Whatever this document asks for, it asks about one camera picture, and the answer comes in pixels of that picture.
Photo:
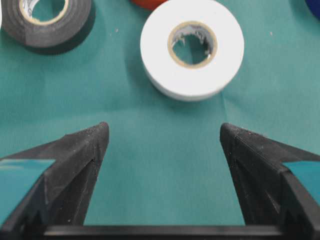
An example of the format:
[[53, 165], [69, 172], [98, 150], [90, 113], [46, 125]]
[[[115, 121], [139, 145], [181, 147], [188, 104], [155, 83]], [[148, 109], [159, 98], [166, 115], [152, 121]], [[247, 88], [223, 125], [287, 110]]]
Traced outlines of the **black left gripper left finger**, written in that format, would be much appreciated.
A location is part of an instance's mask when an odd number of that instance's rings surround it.
[[109, 143], [101, 122], [0, 160], [0, 237], [29, 226], [82, 225]]

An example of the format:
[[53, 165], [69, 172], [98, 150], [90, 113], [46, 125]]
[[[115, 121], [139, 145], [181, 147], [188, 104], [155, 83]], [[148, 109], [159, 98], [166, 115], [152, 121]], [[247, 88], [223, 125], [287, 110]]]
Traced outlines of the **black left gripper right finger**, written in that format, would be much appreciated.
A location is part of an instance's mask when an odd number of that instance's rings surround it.
[[318, 240], [320, 204], [289, 165], [318, 164], [319, 155], [230, 123], [221, 125], [219, 139], [245, 224]]

